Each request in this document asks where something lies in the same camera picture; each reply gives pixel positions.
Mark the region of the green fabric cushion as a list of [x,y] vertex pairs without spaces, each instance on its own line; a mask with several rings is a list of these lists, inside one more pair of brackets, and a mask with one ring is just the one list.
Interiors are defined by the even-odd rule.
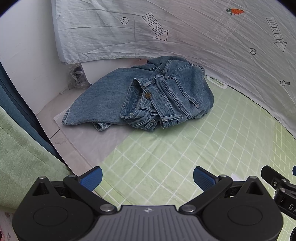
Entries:
[[1,211],[14,213],[39,176],[60,181],[69,174],[1,108]]

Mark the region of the crumpled clear plastic bag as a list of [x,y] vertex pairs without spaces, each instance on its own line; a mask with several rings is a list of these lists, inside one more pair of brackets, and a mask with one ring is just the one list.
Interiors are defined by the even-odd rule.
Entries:
[[72,66],[69,70],[68,87],[87,89],[91,84],[86,79],[84,71],[80,64]]

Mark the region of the white printed bed sheet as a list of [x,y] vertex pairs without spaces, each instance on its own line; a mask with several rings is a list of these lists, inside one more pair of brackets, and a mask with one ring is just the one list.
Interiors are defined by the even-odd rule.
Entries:
[[280,1],[52,1],[60,61],[182,56],[295,134],[295,13]]

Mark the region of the blue denim jeans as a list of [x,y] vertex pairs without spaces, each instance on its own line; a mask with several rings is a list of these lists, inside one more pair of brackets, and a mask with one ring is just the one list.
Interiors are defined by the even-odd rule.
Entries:
[[152,132],[200,119],[213,104],[202,66],[161,56],[100,78],[73,102],[62,124],[92,123],[98,131],[129,125]]

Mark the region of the green grid cutting mat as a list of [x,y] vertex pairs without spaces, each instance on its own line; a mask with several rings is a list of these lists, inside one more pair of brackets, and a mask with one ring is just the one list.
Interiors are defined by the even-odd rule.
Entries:
[[132,130],[101,163],[96,193],[116,207],[180,206],[201,193],[196,166],[245,180],[268,165],[295,183],[295,138],[243,94],[209,86],[214,105],[203,118],[152,133]]

